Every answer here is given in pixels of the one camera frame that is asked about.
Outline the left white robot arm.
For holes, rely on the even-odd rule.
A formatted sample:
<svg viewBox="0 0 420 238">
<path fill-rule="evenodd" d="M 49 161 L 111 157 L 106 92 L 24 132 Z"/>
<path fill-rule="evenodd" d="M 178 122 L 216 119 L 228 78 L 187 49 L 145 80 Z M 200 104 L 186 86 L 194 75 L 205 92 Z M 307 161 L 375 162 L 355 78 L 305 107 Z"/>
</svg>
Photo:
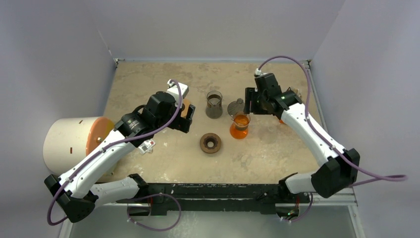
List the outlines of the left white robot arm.
<svg viewBox="0 0 420 238">
<path fill-rule="evenodd" d="M 76 223 L 107 203 L 123 199 L 132 199 L 136 203 L 145 201 L 151 194 L 149 185 L 138 174 L 115 182 L 97 182 L 120 159 L 142 148 L 143 143 L 159 131 L 168 127 L 189 132 L 195 106 L 184 108 L 180 98 L 179 95 L 156 92 L 149 97 L 147 104 L 123 115 L 103 142 L 79 164 L 60 176 L 49 175 L 44 183 L 53 200 L 48 208 L 47 223 L 55 226 L 63 222 L 51 219 L 55 203 L 61 207 L 66 219 Z"/>
</svg>

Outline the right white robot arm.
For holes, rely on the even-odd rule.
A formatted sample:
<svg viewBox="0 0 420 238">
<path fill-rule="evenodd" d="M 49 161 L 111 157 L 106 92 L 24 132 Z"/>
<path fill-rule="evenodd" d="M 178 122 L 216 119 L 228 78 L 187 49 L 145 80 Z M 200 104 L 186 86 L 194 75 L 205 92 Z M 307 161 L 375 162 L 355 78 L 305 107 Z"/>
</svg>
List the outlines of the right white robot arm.
<svg viewBox="0 0 420 238">
<path fill-rule="evenodd" d="M 256 87 L 245 89 L 246 114 L 273 115 L 292 128 L 314 156 L 319 169 L 311 173 L 294 173 L 279 181 L 278 195 L 285 202 L 298 193 L 314 192 L 329 198 L 352 185 L 358 171 L 360 155 L 334 140 L 306 111 L 305 104 L 291 90 L 282 91 L 273 73 L 257 72 Z"/>
</svg>

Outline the smoked glass dripper cone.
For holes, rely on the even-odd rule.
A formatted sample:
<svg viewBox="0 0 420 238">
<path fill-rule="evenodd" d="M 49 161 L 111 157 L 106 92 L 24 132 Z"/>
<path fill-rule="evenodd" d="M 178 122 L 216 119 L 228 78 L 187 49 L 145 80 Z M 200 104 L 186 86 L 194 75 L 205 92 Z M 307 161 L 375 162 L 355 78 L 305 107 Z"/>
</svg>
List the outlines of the smoked glass dripper cone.
<svg viewBox="0 0 420 238">
<path fill-rule="evenodd" d="M 227 107 L 227 112 L 231 117 L 234 117 L 237 113 L 243 112 L 245 107 L 244 100 L 238 98 L 236 101 L 229 103 Z"/>
</svg>

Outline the orange glass carafe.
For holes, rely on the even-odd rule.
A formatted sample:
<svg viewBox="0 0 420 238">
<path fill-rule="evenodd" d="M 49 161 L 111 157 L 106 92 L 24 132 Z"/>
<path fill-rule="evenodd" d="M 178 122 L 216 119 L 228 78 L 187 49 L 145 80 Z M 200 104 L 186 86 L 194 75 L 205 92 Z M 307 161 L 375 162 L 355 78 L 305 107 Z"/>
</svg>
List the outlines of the orange glass carafe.
<svg viewBox="0 0 420 238">
<path fill-rule="evenodd" d="M 244 139 L 249 132 L 249 123 L 251 119 L 248 114 L 237 113 L 232 118 L 230 134 L 235 139 Z"/>
</svg>

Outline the white cylinder with orange lid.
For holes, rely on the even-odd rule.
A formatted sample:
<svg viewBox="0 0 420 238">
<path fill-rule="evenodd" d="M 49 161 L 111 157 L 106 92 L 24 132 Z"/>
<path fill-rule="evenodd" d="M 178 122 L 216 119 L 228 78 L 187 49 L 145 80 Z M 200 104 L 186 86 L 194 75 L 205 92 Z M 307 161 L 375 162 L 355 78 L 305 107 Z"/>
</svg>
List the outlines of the white cylinder with orange lid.
<svg viewBox="0 0 420 238">
<path fill-rule="evenodd" d="M 61 175 L 88 156 L 114 129 L 106 117 L 66 118 L 53 123 L 43 145 L 43 158 L 54 175 Z"/>
</svg>

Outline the coffee filter package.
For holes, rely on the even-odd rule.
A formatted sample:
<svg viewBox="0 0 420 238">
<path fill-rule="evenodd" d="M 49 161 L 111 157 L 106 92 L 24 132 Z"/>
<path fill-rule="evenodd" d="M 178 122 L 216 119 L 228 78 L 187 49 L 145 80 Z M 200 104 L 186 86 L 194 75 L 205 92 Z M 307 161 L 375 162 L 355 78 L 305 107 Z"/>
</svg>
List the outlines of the coffee filter package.
<svg viewBox="0 0 420 238">
<path fill-rule="evenodd" d="M 301 90 L 295 87 L 289 87 L 288 91 L 293 91 L 300 99 L 302 99 Z"/>
</svg>

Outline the smoked glass carafe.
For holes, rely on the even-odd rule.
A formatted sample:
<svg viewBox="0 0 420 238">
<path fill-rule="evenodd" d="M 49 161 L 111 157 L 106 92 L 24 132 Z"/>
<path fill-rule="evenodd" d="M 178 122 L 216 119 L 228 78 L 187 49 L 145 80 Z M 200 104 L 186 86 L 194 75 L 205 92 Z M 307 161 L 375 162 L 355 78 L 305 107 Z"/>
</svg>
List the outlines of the smoked glass carafe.
<svg viewBox="0 0 420 238">
<path fill-rule="evenodd" d="M 222 94 L 219 91 L 212 90 L 206 96 L 207 106 L 206 115 L 210 119 L 217 119 L 222 116 Z"/>
</svg>

